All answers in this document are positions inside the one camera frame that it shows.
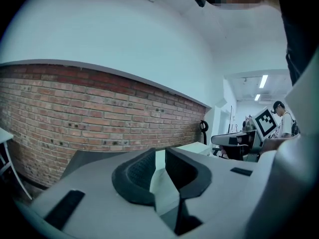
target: black hair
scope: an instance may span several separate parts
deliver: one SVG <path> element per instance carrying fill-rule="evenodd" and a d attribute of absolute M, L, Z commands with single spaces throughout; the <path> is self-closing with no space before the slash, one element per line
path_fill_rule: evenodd
<path fill-rule="evenodd" d="M 280 101 L 275 101 L 275 102 L 274 102 L 274 105 L 273 105 L 274 111 L 275 111 L 275 109 L 276 109 L 279 105 L 280 105 L 282 108 L 285 108 L 285 105 L 284 105 L 282 102 L 280 102 Z"/>

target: black strip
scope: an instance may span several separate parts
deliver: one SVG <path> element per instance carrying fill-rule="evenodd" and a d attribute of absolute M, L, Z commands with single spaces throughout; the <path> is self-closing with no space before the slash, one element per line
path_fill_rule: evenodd
<path fill-rule="evenodd" d="M 79 190 L 69 191 L 44 220 L 55 228 L 62 230 L 84 195 L 85 194 Z"/>
<path fill-rule="evenodd" d="M 231 169 L 231 172 L 239 173 L 239 174 L 246 175 L 246 176 L 250 176 L 253 171 L 246 170 L 246 169 L 243 169 L 243 168 L 234 167 L 233 169 Z"/>

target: backpack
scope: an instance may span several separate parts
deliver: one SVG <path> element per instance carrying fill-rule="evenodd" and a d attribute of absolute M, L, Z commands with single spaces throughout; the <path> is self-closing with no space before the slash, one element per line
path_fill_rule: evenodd
<path fill-rule="evenodd" d="M 295 136 L 295 135 L 300 133 L 300 130 L 299 130 L 297 121 L 293 119 L 293 117 L 291 116 L 290 113 L 288 113 L 288 114 L 290 115 L 291 119 L 293 120 L 293 125 L 291 126 L 291 136 Z"/>

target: white ceiling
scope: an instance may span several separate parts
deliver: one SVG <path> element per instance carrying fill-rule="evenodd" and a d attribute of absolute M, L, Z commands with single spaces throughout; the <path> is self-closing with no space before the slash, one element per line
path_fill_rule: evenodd
<path fill-rule="evenodd" d="M 255 43 L 286 43 L 281 14 L 263 5 L 248 10 L 223 10 L 194 0 L 155 0 L 177 11 L 207 41 L 216 59 L 220 53 L 232 52 Z"/>
<path fill-rule="evenodd" d="M 260 102 L 283 98 L 291 89 L 289 74 L 269 75 L 264 88 L 260 89 L 262 75 L 259 77 L 229 79 L 237 101 L 254 100 L 260 94 Z"/>

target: black rubber cushion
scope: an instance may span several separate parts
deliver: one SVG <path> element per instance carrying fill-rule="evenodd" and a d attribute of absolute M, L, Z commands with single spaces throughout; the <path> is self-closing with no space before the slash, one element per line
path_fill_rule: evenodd
<path fill-rule="evenodd" d="M 155 197 L 150 192 L 155 169 L 155 149 L 151 148 L 113 171 L 113 187 L 130 203 L 156 207 Z"/>

